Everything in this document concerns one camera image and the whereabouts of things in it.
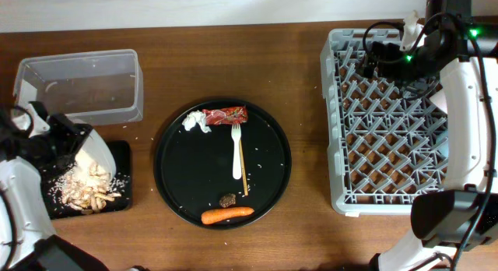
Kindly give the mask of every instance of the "carrot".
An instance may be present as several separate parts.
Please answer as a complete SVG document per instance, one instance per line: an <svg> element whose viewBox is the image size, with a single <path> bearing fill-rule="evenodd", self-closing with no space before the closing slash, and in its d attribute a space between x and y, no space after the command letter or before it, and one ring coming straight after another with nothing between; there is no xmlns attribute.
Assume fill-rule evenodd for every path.
<svg viewBox="0 0 498 271"><path fill-rule="evenodd" d="M213 224L236 216L249 216L252 213L254 213L254 210L249 207L211 209L204 212L201 219L203 224Z"/></svg>

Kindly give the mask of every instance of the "black plate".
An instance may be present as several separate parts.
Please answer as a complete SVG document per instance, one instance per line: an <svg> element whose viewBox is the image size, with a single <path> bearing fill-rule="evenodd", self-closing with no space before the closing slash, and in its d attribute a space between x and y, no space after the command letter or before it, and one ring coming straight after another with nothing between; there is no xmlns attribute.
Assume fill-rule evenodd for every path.
<svg viewBox="0 0 498 271"><path fill-rule="evenodd" d="M132 206L132 152L130 146L125 141L109 142L107 146L116 162L116 179L125 181L126 184L120 191L121 197L116 198L113 202L107 202L107 205L100 213L116 212L129 209ZM54 186L53 182L41 184L41 195L44 198L45 207L51 220L83 216L81 212L55 201L61 196L61 193L57 192L55 196L51 195L49 191L52 186Z"/></svg>
<svg viewBox="0 0 498 271"><path fill-rule="evenodd" d="M251 188L245 197L242 179L232 177L231 126L209 126L212 131L205 134L198 125L187 132L181 124L191 111L237 106L246 106L248 113L241 127ZM211 100L188 109L166 129L156 149L154 176L161 196L178 216L200 227L230 229L256 221L279 201L289 183L291 161L286 135L272 116L242 100ZM237 195L236 206L249 206L254 213L202 224L202 213L221 208L219 199L227 193Z"/></svg>

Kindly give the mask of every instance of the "white plastic fork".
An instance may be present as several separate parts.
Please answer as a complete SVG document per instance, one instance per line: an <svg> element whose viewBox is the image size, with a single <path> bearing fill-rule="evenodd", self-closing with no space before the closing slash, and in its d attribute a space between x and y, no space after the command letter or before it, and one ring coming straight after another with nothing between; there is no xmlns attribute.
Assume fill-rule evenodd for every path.
<svg viewBox="0 0 498 271"><path fill-rule="evenodd" d="M232 125L232 139L233 139L233 171L232 175L235 179L242 177L242 167L240 165L240 152L239 141L242 136L240 131L240 124Z"/></svg>

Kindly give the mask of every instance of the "candy wrapper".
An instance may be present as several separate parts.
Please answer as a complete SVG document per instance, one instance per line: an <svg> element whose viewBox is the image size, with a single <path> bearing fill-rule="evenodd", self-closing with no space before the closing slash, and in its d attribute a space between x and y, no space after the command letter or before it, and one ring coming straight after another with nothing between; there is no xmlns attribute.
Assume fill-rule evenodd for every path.
<svg viewBox="0 0 498 271"><path fill-rule="evenodd" d="M247 122L246 107L228 107L219 110L202 110L207 125L240 124Z"/></svg>

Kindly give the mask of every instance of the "wooden stick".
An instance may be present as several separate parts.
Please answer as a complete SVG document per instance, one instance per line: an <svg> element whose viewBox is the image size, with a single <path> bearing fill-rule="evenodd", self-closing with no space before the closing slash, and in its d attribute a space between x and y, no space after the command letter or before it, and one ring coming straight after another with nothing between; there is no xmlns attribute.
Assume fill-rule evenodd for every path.
<svg viewBox="0 0 498 271"><path fill-rule="evenodd" d="M249 195L247 190L247 180L246 180L246 166L244 164L244 153L242 152L242 139L239 140L239 152L240 152L240 166L242 167L242 181L244 182L244 194Z"/></svg>

